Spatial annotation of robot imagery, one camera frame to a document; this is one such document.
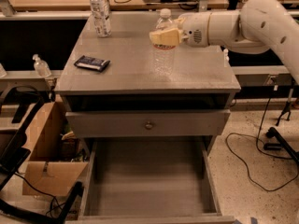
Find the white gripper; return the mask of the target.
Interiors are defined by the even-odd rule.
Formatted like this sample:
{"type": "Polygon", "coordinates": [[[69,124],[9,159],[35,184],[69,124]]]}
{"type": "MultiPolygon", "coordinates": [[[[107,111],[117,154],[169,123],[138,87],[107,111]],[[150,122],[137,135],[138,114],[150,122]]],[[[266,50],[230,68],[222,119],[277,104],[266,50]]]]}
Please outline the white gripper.
{"type": "Polygon", "coordinates": [[[210,12],[184,13],[174,20],[177,26],[163,30],[152,31],[149,39],[153,44],[177,46],[182,42],[190,47],[205,48],[208,43],[208,24],[210,12]]]}

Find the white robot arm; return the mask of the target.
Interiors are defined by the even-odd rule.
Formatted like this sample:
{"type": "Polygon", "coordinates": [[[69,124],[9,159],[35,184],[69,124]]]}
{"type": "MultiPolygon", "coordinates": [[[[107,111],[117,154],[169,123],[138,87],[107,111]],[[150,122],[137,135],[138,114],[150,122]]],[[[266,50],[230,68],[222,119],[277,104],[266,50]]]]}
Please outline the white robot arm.
{"type": "Polygon", "coordinates": [[[277,0],[248,0],[239,10],[184,13],[149,33],[153,44],[223,46],[258,54],[269,49],[299,82],[299,24],[277,0]]]}

